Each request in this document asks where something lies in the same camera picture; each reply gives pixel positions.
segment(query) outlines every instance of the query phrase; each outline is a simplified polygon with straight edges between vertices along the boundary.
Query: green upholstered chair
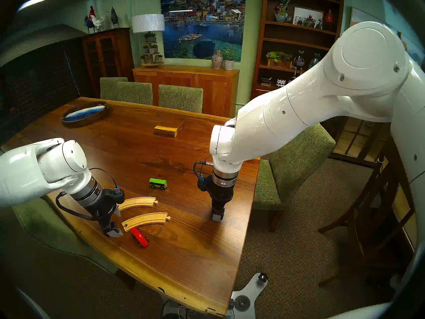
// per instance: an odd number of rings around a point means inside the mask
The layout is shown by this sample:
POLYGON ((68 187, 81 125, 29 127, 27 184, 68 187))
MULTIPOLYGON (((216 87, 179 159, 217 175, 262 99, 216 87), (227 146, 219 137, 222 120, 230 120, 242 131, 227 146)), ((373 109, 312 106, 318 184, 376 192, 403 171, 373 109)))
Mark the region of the green upholstered chair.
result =
POLYGON ((269 160, 260 161, 253 209, 269 211, 271 232, 276 231, 283 210, 297 189, 334 147, 335 141, 318 123, 271 153, 269 160))
POLYGON ((158 86, 158 106, 202 113, 203 93, 201 88, 160 84, 158 86))
POLYGON ((100 98, 109 100, 118 99, 117 82, 127 82, 126 77, 101 77, 100 78, 100 98))
POLYGON ((151 83, 118 82, 117 99, 122 102, 153 105, 151 83))

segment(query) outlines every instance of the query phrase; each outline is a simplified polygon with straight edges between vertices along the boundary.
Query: wooden train track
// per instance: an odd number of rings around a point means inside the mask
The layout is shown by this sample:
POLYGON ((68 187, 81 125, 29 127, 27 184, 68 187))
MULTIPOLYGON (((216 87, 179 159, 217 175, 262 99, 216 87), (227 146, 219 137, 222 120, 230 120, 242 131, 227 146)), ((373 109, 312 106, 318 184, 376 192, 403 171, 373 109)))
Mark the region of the wooden train track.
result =
POLYGON ((131 228, 147 224, 165 224, 165 221, 169 221, 170 216, 167 213, 146 213, 140 216, 136 216, 122 222, 122 227, 125 232, 128 232, 131 228))
POLYGON ((133 207, 153 207, 153 205, 157 204, 158 200, 155 197, 131 198, 118 205, 118 209, 119 211, 123 211, 133 207))

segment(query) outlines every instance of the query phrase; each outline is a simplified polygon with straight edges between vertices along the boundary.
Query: green toy bus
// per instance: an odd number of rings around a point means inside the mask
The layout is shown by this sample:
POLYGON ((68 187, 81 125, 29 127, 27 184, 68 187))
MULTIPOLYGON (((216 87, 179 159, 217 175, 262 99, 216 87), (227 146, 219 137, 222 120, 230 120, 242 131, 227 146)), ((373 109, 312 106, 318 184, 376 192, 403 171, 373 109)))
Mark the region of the green toy bus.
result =
POLYGON ((161 190, 165 190, 167 188, 167 181, 163 179, 151 178, 149 180, 149 184, 151 188, 160 188, 161 190))

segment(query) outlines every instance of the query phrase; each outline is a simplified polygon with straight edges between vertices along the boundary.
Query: boat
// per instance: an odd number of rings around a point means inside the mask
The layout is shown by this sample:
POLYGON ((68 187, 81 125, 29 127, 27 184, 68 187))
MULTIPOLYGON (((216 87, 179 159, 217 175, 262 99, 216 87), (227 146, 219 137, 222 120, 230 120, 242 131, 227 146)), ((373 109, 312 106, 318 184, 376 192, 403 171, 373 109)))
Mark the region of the boat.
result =
POLYGON ((202 34, 188 34, 178 38, 178 41, 193 41, 200 38, 202 34))

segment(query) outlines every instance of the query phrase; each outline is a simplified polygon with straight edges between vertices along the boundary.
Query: knob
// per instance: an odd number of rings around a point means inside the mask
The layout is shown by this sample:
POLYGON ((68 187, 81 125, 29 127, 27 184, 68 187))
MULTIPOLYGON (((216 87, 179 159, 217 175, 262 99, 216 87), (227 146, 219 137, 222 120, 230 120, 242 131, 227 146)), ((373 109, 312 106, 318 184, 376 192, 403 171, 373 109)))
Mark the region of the knob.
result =
POLYGON ((265 273, 260 273, 258 275, 258 280, 262 283, 265 283, 268 279, 269 279, 269 277, 265 273))

